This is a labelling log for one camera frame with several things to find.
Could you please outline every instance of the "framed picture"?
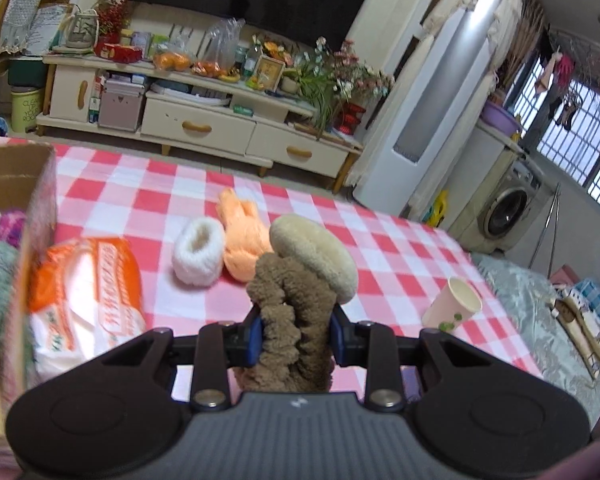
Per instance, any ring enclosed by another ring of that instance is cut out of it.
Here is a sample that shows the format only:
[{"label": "framed picture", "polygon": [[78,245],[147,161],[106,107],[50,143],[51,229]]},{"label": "framed picture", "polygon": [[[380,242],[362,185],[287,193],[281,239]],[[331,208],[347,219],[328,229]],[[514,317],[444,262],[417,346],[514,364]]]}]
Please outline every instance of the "framed picture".
[{"label": "framed picture", "polygon": [[263,90],[275,91],[285,66],[284,61],[269,56],[260,56],[256,68],[253,70],[253,77],[259,85],[262,85]]}]

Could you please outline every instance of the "white standing air conditioner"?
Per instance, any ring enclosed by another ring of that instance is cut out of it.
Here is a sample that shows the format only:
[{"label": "white standing air conditioner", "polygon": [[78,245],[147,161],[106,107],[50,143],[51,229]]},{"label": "white standing air conditioner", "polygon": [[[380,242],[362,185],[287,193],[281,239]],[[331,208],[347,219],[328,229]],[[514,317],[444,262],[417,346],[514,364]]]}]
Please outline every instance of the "white standing air conditioner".
[{"label": "white standing air conditioner", "polygon": [[491,60],[488,31],[500,0],[449,17],[353,196],[398,216],[464,111]]}]

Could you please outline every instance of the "tv stand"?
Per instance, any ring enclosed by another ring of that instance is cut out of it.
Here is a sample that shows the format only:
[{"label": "tv stand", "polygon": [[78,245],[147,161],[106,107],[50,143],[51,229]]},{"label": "tv stand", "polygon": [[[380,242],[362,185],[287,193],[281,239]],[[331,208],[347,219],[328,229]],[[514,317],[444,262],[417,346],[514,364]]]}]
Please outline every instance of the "tv stand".
[{"label": "tv stand", "polygon": [[[253,164],[262,177],[273,164],[285,164],[329,177],[334,193],[339,192],[351,165],[362,153],[355,140],[324,134],[320,139],[295,121],[310,118],[309,104],[267,96],[244,85],[195,76],[189,72],[164,72],[148,62],[114,63],[97,56],[45,56],[50,65],[43,111],[37,117],[38,134],[46,126],[67,128],[156,142],[162,154],[172,146]],[[104,128],[88,121],[89,98],[98,70],[142,74],[225,92],[232,96],[230,107],[194,103],[149,91],[136,132]],[[251,108],[253,117],[235,114],[234,105]]]}]

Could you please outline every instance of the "orange tissue package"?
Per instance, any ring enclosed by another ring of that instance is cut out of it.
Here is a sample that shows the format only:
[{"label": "orange tissue package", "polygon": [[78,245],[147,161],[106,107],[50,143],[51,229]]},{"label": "orange tissue package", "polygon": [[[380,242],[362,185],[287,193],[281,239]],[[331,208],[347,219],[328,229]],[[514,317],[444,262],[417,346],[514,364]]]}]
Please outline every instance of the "orange tissue package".
[{"label": "orange tissue package", "polygon": [[36,369],[48,380],[145,330],[138,263],[123,238],[49,248],[29,298]]}]

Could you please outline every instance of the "tile floor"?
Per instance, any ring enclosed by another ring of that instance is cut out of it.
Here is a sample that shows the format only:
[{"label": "tile floor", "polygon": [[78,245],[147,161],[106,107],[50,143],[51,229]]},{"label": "tile floor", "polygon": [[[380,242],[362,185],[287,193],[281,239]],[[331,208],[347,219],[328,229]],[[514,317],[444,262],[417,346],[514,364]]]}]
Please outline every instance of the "tile floor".
[{"label": "tile floor", "polygon": [[274,186],[285,187],[296,191],[302,191],[312,195],[332,198],[350,202],[352,200],[350,189],[343,188],[340,193],[334,196],[330,190],[326,189],[327,183],[331,181],[327,177],[309,173],[298,168],[284,166],[283,164],[274,164],[273,168],[267,171],[264,178],[258,176],[258,168],[251,164],[228,160],[213,155],[205,155],[182,148],[172,148],[169,156],[160,154],[160,144],[144,142],[135,139],[122,139],[120,137],[109,137],[104,135],[92,134],[89,132],[78,132],[75,130],[65,130],[64,128],[46,128],[45,136],[38,137],[36,134],[16,134],[10,133],[10,137],[30,140],[46,140],[48,142],[57,142],[69,144],[71,146],[84,146],[97,150],[106,150],[110,152],[126,153],[129,155],[142,156],[202,168],[207,171],[217,171],[227,173],[243,178],[261,180]]}]

